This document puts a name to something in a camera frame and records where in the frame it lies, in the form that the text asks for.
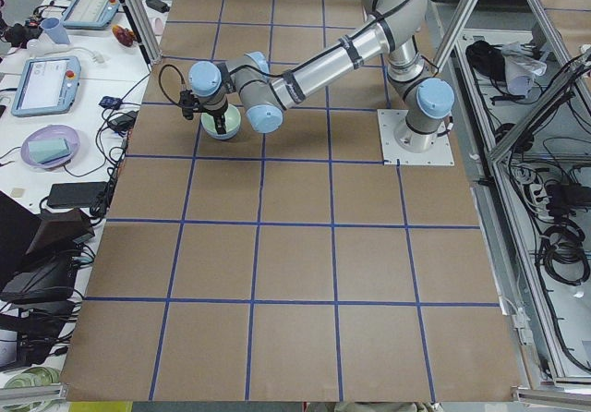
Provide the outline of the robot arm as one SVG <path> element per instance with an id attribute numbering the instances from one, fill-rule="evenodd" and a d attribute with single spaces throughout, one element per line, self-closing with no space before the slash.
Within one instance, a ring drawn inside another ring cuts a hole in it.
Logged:
<path id="1" fill-rule="evenodd" d="M 260 52 L 226 62 L 194 64 L 183 83 L 180 106 L 185 118 L 196 113 L 213 119 L 214 134 L 226 138 L 228 95 L 236 93 L 247 119 L 259 133 L 271 133 L 283 123 L 283 113 L 342 76 L 385 55 L 387 78 L 407 107 L 404 121 L 394 130 L 405 150 L 422 153 L 444 136 L 442 121 L 454 103 L 452 87 L 428 73 L 416 49 L 414 35 L 425 16 L 428 0 L 361 0 L 367 14 L 358 29 L 297 67 L 280 75 L 269 71 Z"/>

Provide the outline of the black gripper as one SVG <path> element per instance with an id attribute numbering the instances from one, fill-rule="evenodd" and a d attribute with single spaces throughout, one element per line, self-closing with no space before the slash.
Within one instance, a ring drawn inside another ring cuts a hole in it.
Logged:
<path id="1" fill-rule="evenodd" d="M 224 92 L 218 92 L 211 96 L 200 98 L 201 112 L 213 117 L 214 126 L 218 135 L 226 135 L 225 112 L 228 108 L 227 96 Z"/>

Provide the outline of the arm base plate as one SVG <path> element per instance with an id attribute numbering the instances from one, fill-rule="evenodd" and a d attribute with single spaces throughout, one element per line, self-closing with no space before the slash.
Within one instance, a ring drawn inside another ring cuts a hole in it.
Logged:
<path id="1" fill-rule="evenodd" d="M 406 124 L 406 115 L 407 111 L 400 109 L 377 111 L 382 162 L 387 165 L 454 166 L 444 123 L 440 122 L 436 132 L 421 135 Z"/>

